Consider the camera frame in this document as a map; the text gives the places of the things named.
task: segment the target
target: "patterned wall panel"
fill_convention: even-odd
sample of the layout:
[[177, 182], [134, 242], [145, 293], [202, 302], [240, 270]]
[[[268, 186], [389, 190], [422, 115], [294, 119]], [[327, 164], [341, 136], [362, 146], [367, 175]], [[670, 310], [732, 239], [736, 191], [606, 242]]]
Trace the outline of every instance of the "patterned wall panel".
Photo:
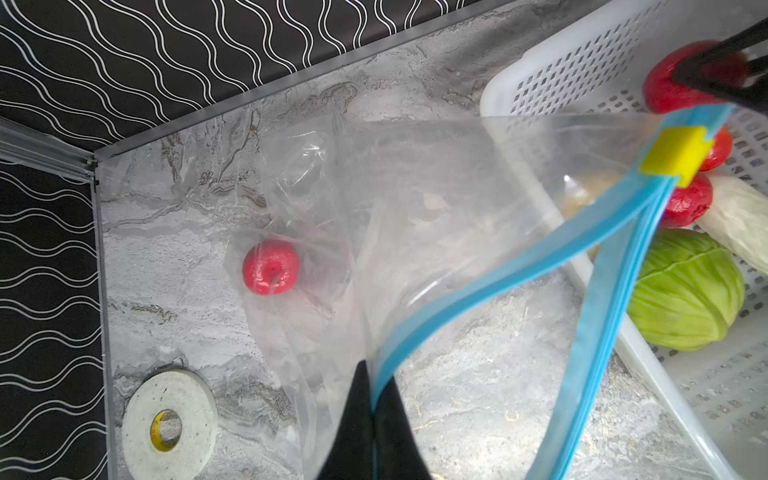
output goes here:
[[0, 478], [107, 478], [91, 187], [0, 160]]
[[477, 0], [0, 0], [0, 116], [93, 151]]

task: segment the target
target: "gray marble surface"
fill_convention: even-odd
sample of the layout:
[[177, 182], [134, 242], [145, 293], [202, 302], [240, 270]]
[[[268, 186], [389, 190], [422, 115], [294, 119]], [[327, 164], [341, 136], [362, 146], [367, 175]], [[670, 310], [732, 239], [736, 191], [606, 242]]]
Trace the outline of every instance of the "gray marble surface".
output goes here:
[[[214, 456], [199, 478], [301, 477], [295, 412], [249, 333], [223, 269], [228, 229], [270, 222], [255, 162], [265, 133], [331, 112], [362, 120], [476, 116], [494, 74], [603, 3], [513, 2], [104, 161], [98, 191], [119, 477], [130, 478], [119, 445], [124, 407], [143, 379], [174, 367], [197, 372], [220, 413]], [[510, 369], [493, 367], [491, 356], [506, 366], [527, 359], [505, 349], [494, 326], [522, 322], [522, 331], [528, 318], [555, 313], [571, 325], [578, 298], [566, 278], [554, 273], [537, 282], [536, 294], [564, 289], [565, 300], [535, 302], [527, 290], [496, 300], [440, 334], [456, 342], [455, 351], [435, 361], [425, 347], [399, 373], [434, 478], [522, 478], [530, 466], [548, 422], [543, 407], [556, 392], [513, 402], [520, 392], [505, 391], [501, 382], [493, 395], [509, 398], [510, 406], [497, 399], [491, 407], [481, 395], [487, 381], [462, 378], [446, 366], [490, 365], [483, 371], [503, 380]], [[553, 364], [567, 359], [572, 332], [564, 331], [547, 340]], [[518, 373], [535, 375], [535, 369]], [[455, 386], [457, 398], [443, 405], [435, 398], [441, 389], [433, 386]], [[709, 476], [664, 409], [614, 360], [569, 478]]]

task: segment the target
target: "green cabbage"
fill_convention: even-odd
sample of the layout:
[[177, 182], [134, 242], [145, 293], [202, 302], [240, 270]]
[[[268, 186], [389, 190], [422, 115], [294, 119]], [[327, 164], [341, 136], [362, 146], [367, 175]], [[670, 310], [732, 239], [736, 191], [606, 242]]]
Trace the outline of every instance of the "green cabbage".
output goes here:
[[731, 253], [703, 233], [656, 233], [627, 312], [649, 343], [691, 351], [725, 338], [744, 301]]

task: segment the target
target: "white tape roll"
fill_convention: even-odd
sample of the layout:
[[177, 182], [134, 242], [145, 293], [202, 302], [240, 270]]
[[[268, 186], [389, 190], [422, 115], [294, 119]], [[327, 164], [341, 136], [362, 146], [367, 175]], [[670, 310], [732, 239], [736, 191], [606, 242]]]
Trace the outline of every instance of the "white tape roll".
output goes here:
[[[181, 420], [176, 445], [160, 436], [166, 410]], [[135, 480], [192, 480], [214, 452], [219, 417], [208, 386], [184, 370], [160, 373], [136, 391], [123, 418], [123, 452]]]

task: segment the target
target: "red vegetable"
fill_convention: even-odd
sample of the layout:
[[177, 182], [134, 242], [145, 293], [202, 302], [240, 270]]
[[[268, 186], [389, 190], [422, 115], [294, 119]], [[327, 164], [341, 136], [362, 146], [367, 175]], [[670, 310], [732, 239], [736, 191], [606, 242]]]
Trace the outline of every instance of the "red vegetable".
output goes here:
[[659, 225], [664, 228], [687, 227], [704, 215], [712, 205], [712, 183], [705, 174], [696, 174], [686, 188], [676, 188]]
[[704, 163], [701, 164], [700, 171], [712, 170], [718, 168], [724, 164], [730, 152], [733, 150], [733, 137], [730, 136], [730, 132], [727, 128], [723, 127], [715, 135], [715, 145], [710, 150], [707, 158], [704, 159]]
[[[672, 81], [672, 72], [685, 58], [706, 50], [717, 43], [716, 40], [695, 41], [676, 51], [673, 51], [650, 71], [643, 84], [643, 96], [650, 111], [665, 114], [681, 108], [695, 107], [705, 104], [722, 104], [712, 95], [693, 90], [685, 85]], [[735, 53], [722, 60], [704, 65], [702, 71], [708, 78], [716, 78], [723, 83], [740, 87], [744, 84], [749, 68], [746, 56]]]
[[267, 240], [246, 254], [243, 281], [256, 295], [279, 295], [293, 288], [299, 269], [299, 254], [291, 243]]

